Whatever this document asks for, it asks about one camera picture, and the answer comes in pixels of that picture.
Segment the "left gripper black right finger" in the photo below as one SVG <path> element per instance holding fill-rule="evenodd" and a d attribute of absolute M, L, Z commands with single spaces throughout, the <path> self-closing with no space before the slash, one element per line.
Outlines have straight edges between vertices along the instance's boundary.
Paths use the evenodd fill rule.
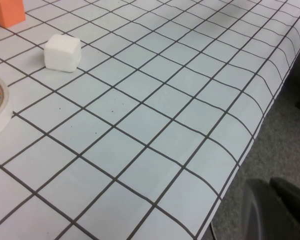
<path fill-rule="evenodd" d="M 271 178 L 269 184 L 300 226 L 300 188 L 280 177 Z"/>

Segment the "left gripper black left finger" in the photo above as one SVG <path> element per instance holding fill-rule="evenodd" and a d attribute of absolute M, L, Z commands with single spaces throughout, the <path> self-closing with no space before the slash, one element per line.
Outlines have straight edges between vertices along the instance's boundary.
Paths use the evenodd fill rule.
<path fill-rule="evenodd" d="M 244 240 L 300 240 L 300 226 L 293 219 L 270 181 L 248 179 L 241 205 Z"/>

